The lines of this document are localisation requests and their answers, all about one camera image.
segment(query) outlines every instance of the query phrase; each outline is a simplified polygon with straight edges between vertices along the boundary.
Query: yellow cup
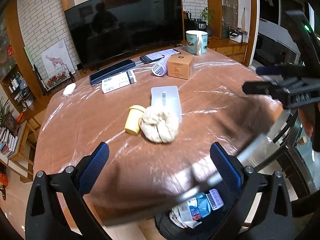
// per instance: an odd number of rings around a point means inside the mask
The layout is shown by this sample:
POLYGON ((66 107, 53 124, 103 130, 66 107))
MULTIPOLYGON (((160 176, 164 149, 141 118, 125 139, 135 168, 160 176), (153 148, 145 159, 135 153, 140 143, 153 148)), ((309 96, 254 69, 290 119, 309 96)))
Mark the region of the yellow cup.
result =
POLYGON ((143 106, 134 105, 129 108, 129 115, 125 122, 124 129, 127 133, 137 135, 140 132, 140 119, 145 112, 143 106))

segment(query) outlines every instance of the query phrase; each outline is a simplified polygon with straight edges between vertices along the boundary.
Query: brown tablecloth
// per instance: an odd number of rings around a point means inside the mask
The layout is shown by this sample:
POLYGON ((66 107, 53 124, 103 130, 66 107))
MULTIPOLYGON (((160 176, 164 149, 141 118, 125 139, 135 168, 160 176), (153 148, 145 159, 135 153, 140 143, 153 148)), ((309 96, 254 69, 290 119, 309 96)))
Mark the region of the brown tablecloth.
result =
POLYGON ((190 189, 191 165, 199 180, 215 171, 209 157, 213 142, 237 155, 259 133, 268 132, 279 109, 279 103, 266 96, 244 95, 243 82, 259 78, 210 49, 195 56, 189 80, 156 77, 151 65, 139 64, 134 72, 137 83, 107 94, 102 93, 101 84, 91 86, 89 77, 76 82, 73 95, 55 94, 36 147, 35 172, 50 174, 75 166, 101 141, 108 143, 109 160, 89 194, 102 219, 110 217, 110 210, 146 207, 190 189), (152 87, 172 85, 179 88, 183 113, 175 141, 154 144, 142 132, 126 133, 128 108, 149 106, 152 87))

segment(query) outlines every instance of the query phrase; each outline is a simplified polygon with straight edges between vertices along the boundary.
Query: green plant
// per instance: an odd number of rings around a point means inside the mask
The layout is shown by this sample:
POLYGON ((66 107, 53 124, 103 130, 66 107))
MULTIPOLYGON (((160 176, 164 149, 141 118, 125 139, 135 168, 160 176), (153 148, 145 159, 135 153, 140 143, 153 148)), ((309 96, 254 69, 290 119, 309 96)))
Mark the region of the green plant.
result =
POLYGON ((9 98, 8 100, 3 104, 3 101, 4 101, 4 97, 1 97, 0 99, 0 123, 2 123, 5 119, 5 116, 6 116, 6 112, 5 112, 5 108, 7 106, 7 104, 9 104, 9 98))
POLYGON ((201 11, 201 18, 204 19, 208 25, 210 24, 211 22, 211 14, 214 13, 214 10, 209 10, 207 7, 204 8, 202 11, 201 11))

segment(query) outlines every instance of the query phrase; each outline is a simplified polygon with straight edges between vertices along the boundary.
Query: curved tv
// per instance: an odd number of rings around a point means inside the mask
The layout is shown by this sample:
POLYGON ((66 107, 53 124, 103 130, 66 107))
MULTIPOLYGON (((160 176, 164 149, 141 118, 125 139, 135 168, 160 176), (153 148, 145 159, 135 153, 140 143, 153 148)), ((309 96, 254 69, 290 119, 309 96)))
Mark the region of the curved tv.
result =
POLYGON ((181 0, 89 0, 65 15, 84 68, 183 39, 181 0))

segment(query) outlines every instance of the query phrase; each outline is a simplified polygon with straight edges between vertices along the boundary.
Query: mug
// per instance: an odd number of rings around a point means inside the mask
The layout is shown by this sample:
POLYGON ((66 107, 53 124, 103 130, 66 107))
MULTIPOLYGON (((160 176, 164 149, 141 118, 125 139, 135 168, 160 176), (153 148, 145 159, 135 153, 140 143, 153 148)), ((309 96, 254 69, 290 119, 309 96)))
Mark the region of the mug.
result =
POLYGON ((186 31, 187 52, 191 54, 204 54, 207 52, 208 34, 202 31, 186 31))

